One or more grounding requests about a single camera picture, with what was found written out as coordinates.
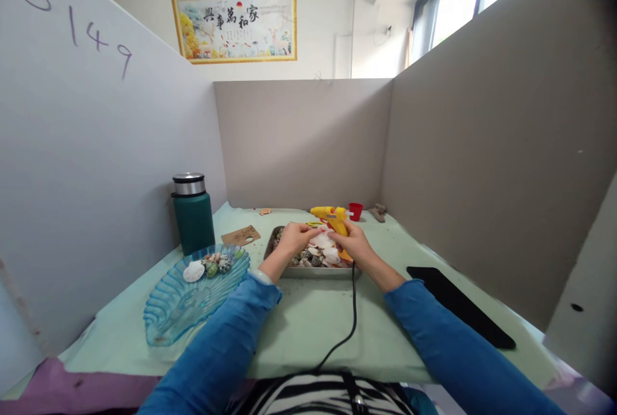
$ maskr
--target framed picture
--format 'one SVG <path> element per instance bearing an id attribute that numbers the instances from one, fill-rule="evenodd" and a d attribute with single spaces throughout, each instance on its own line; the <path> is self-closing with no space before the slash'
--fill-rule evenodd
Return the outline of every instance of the framed picture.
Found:
<path id="1" fill-rule="evenodd" d="M 297 60 L 296 0 L 172 0 L 193 64 Z"/>

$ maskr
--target cubicle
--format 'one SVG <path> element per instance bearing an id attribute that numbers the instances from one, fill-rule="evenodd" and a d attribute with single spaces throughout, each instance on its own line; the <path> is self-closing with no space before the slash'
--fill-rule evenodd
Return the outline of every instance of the cubicle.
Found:
<path id="1" fill-rule="evenodd" d="M 177 246 L 178 172 L 215 211 L 383 202 L 544 331 L 617 170 L 597 0 L 500 0 L 394 80 L 220 83 L 111 0 L 1 2 L 1 278 L 47 356 Z"/>

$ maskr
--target glue gun cord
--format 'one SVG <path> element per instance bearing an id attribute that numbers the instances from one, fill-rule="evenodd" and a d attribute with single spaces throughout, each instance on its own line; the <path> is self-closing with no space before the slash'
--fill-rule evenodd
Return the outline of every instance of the glue gun cord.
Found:
<path id="1" fill-rule="evenodd" d="M 356 310 L 356 305 L 355 305 L 355 262 L 352 263 L 352 285 L 353 285 L 353 325 L 352 325 L 352 330 L 349 333 L 349 335 L 347 335 L 347 338 L 345 338 L 344 340 L 342 340 L 341 342 L 339 342 L 338 344 L 336 344 L 331 350 L 330 352 L 328 352 L 328 354 L 326 354 L 326 357 L 323 358 L 323 360 L 321 361 L 321 363 L 315 367 L 312 372 L 319 372 L 321 371 L 321 368 L 323 367 L 323 364 L 326 363 L 326 361 L 328 360 L 328 357 L 330 357 L 330 355 L 332 355 L 332 353 L 334 351 L 336 351 L 336 349 L 340 348 L 343 344 L 345 344 L 346 342 L 348 342 L 353 334 L 355 333 L 355 326 L 358 323 L 358 313 Z"/>

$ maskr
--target striped shirt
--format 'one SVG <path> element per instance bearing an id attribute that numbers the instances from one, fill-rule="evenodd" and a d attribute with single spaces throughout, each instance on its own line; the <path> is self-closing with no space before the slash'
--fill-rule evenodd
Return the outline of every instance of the striped shirt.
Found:
<path id="1" fill-rule="evenodd" d="M 355 391 L 364 404 L 364 413 L 378 415 L 414 415 L 398 385 L 386 385 L 352 377 Z M 282 415 L 327 413 L 352 415 L 349 384 L 340 374 L 296 375 L 290 378 L 262 380 L 247 398 L 234 407 L 231 415 Z"/>

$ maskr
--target blue sleeve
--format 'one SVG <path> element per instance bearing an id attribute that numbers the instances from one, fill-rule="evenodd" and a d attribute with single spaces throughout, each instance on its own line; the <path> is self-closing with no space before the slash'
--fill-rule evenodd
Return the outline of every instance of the blue sleeve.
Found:
<path id="1" fill-rule="evenodd" d="M 247 275 L 204 325 L 141 406 L 146 414 L 223 413 L 253 358 L 281 291 Z"/>
<path id="2" fill-rule="evenodd" d="M 444 308 L 422 280 L 385 295 L 429 373 L 468 414 L 564 415 L 501 352 Z"/>

